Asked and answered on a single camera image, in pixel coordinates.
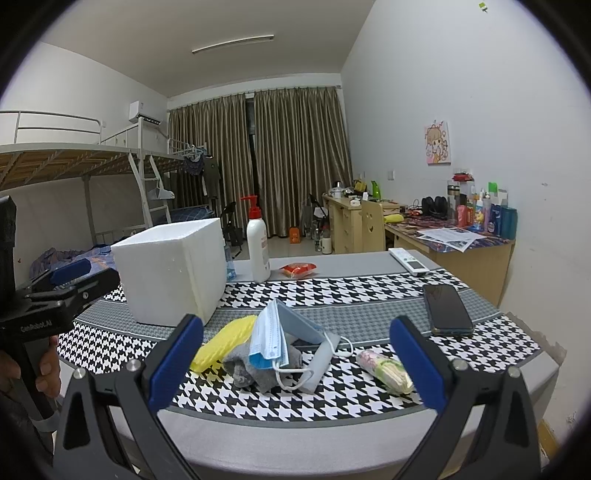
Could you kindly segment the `person's left hand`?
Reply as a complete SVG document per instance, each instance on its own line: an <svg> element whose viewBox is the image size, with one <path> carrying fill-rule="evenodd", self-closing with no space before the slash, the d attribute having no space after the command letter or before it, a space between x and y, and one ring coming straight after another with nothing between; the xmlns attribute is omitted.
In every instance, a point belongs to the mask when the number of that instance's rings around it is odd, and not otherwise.
<svg viewBox="0 0 591 480"><path fill-rule="evenodd" d="M60 393L60 366L57 354L58 337L49 339L48 349L43 354L39 364L40 375L36 379L36 389L48 398L56 399ZM9 394L12 390L12 380L20 378L19 365L5 352L0 356L1 391Z"/></svg>

